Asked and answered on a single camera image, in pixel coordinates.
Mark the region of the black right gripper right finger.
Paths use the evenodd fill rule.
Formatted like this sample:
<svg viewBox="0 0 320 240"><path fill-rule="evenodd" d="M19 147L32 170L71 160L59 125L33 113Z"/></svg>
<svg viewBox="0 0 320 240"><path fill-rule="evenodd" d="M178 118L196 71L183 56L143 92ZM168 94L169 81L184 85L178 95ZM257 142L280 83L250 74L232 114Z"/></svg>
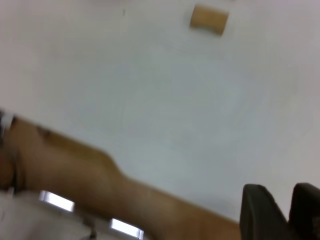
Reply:
<svg viewBox="0 0 320 240"><path fill-rule="evenodd" d="M320 189L298 183L292 193L289 225L301 240L320 238Z"/></svg>

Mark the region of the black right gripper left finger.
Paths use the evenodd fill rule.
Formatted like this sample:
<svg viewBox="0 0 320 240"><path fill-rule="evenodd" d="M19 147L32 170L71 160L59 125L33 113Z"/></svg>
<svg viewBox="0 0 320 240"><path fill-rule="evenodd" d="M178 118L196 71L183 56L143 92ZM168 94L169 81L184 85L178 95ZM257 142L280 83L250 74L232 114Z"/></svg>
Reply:
<svg viewBox="0 0 320 240"><path fill-rule="evenodd" d="M262 185L246 184L240 211L242 240L290 240L292 232L272 194Z"/></svg>

